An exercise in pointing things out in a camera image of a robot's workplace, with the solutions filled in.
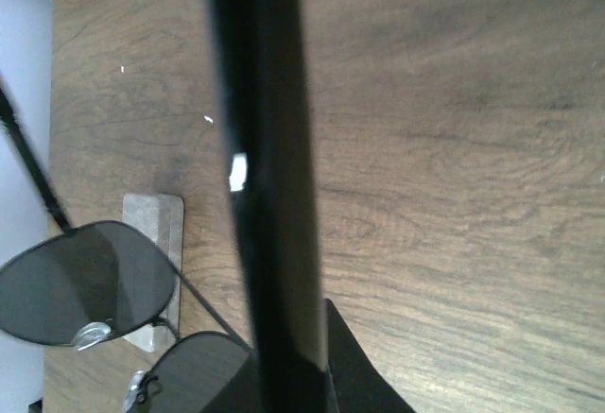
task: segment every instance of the white speck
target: white speck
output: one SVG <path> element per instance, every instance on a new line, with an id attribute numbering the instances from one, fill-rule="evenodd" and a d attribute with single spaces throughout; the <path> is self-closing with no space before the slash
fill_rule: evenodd
<path id="1" fill-rule="evenodd" d="M 246 177 L 248 176 L 248 158 L 246 153 L 233 155 L 231 174 L 229 174 L 229 189 L 232 193 L 238 193 L 244 189 Z"/>

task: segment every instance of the white wall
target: white wall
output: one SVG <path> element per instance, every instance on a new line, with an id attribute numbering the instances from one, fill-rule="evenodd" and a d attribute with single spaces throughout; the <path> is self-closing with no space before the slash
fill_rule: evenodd
<path id="1" fill-rule="evenodd" d="M 47 166 L 53 3 L 0 0 L 0 9 L 0 75 Z M 0 131 L 0 265 L 45 239 L 46 232 L 40 200 Z M 43 348 L 0 333 L 0 413 L 26 413 L 42 395 Z"/>

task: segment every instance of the sunglasses lens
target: sunglasses lens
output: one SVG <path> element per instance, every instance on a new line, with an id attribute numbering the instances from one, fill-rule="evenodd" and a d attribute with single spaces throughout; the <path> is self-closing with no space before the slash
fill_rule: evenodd
<path id="1" fill-rule="evenodd" d="M 91 323 L 123 336 L 165 309 L 176 282 L 170 264 L 123 223 L 80 227 L 0 268 L 0 329 L 43 345 L 68 345 Z"/>
<path id="2" fill-rule="evenodd" d="M 233 386 L 256 388 L 248 349 L 219 333 L 196 333 L 175 344 L 147 373 L 142 392 L 145 401 L 125 409 L 129 413 L 200 413 L 213 409 L 229 389 L 229 398 L 249 406 L 259 405 L 258 395 L 246 395 Z M 245 408 L 241 411 L 252 411 Z"/>

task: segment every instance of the wood grain surface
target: wood grain surface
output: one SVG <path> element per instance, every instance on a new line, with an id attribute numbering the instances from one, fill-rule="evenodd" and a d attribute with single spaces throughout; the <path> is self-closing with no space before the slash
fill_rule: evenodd
<path id="1" fill-rule="evenodd" d="M 419 413 L 605 411 L 605 0 L 303 1 L 325 290 L 375 366 Z M 202 4 L 55 0 L 51 174 L 77 223 L 183 197 L 248 336 Z M 118 411 L 131 352 L 49 350 L 46 411 Z"/>

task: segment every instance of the sunglasses nose pad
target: sunglasses nose pad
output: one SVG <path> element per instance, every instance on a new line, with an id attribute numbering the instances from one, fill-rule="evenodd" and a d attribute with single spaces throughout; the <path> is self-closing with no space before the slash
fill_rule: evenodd
<path id="1" fill-rule="evenodd" d="M 112 328 L 107 323 L 94 321 L 80 328 L 72 339 L 72 345 L 78 352 L 90 349 L 96 344 L 100 344 L 112 333 Z"/>
<path id="2" fill-rule="evenodd" d="M 122 413 L 129 413 L 136 403 L 137 397 L 139 396 L 141 382 L 144 378 L 145 372 L 143 370 L 138 370 L 132 375 L 129 383 L 129 390 L 127 391 L 124 402 L 122 403 Z"/>

